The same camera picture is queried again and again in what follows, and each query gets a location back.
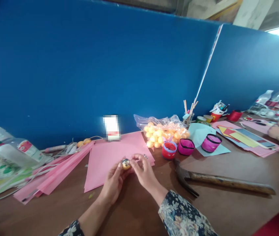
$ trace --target floral shirt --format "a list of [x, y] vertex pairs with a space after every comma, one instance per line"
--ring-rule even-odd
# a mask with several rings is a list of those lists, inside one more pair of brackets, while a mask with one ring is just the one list
[[[167, 193], [158, 214], [170, 236], [217, 236], [208, 219], [172, 190]], [[59, 236], [84, 236], [84, 233], [75, 220]]]

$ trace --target wooden handle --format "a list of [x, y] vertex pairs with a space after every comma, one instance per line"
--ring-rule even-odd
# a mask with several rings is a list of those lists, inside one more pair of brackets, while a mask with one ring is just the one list
[[245, 180], [238, 180], [238, 179], [217, 176], [217, 175], [200, 174], [191, 171], [189, 171], [189, 175], [191, 180], [195, 180], [195, 181], [221, 185], [221, 186], [231, 187], [231, 188], [245, 189], [254, 192], [270, 194], [270, 195], [276, 194], [274, 189], [270, 185], [266, 185], [266, 184], [260, 184], [260, 183], [245, 181]]

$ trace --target blue partition board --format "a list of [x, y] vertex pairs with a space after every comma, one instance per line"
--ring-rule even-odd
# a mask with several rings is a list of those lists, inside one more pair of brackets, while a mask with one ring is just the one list
[[183, 116], [219, 24], [82, 0], [0, 1], [0, 126], [38, 148], [102, 136], [102, 116]]
[[228, 111], [246, 110], [268, 89], [279, 91], [279, 36], [223, 25], [196, 113], [209, 114], [219, 100], [230, 104]]

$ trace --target bag of ping pong balls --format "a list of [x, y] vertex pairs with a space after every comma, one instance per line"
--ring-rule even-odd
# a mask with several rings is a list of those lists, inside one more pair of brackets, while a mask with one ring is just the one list
[[147, 138], [146, 145], [149, 148], [160, 148], [164, 144], [165, 138], [167, 141], [172, 137], [172, 141], [179, 143], [181, 138], [188, 138], [190, 133], [186, 129], [177, 115], [171, 118], [156, 119], [155, 117], [144, 118], [134, 115], [137, 127], [144, 131]]

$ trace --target smartphone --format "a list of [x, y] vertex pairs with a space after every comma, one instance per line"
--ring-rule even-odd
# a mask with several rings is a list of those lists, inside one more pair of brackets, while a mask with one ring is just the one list
[[244, 134], [245, 136], [248, 136], [249, 138], [253, 139], [254, 141], [257, 141], [258, 143], [260, 143], [261, 145], [265, 146], [265, 147], [275, 147], [275, 145], [273, 143], [270, 143], [266, 140], [264, 140], [263, 138], [259, 137], [258, 135], [255, 135], [245, 129], [236, 129], [238, 132]]

